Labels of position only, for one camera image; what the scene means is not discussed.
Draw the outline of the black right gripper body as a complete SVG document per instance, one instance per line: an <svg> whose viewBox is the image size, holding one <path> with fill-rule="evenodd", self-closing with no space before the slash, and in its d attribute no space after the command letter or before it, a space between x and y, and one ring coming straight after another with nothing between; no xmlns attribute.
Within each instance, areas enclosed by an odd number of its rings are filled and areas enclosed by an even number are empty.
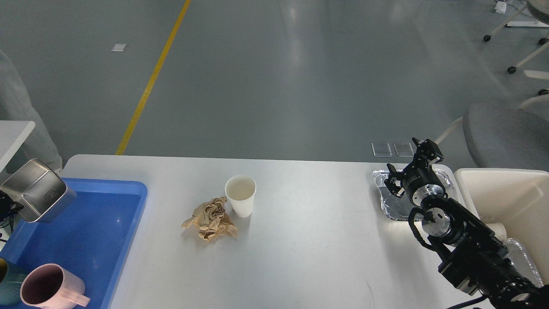
<svg viewBox="0 0 549 309"><path fill-rule="evenodd" d="M428 196L445 195L446 189L431 167L415 170L406 168L402 172L402 187L415 206L421 206L422 201Z"/></svg>

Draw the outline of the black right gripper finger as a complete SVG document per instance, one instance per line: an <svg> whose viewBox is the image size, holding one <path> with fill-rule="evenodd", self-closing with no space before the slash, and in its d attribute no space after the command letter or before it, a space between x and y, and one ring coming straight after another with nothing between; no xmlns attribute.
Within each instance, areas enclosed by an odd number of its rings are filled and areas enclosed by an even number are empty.
<svg viewBox="0 0 549 309"><path fill-rule="evenodd" d="M418 139L412 137L416 146L413 160L410 163L410 170L433 170L434 164L439 164L444 160L444 156L437 143L431 139Z"/></svg>
<svg viewBox="0 0 549 309"><path fill-rule="evenodd" d="M408 166L403 167L400 171L397 170L394 164L386 164L386 166L389 173L386 180L384 180L384 184L393 196L403 198L408 187Z"/></svg>

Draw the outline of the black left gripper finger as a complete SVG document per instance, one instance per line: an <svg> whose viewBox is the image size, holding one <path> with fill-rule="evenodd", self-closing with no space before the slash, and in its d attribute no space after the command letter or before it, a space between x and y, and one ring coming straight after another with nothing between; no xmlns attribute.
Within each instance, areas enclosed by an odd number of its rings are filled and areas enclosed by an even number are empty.
<svg viewBox="0 0 549 309"><path fill-rule="evenodd" d="M0 221L5 221L8 217L16 215L24 206L14 201L8 194L0 192Z"/></svg>

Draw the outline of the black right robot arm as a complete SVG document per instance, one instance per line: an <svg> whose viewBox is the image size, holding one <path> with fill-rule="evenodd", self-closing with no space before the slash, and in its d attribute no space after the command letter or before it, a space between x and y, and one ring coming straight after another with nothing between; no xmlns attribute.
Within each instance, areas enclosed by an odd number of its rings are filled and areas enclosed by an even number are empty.
<svg viewBox="0 0 549 309"><path fill-rule="evenodd" d="M548 286L536 286L522 276L495 232L447 194L433 170L433 164L444 159L437 143L412 141L416 146L412 162L400 171L387 164L384 183L393 196L407 196L412 203L408 225L415 239L441 259L438 272L463 293L481 293L455 308L488 300L496 309L546 309Z"/></svg>

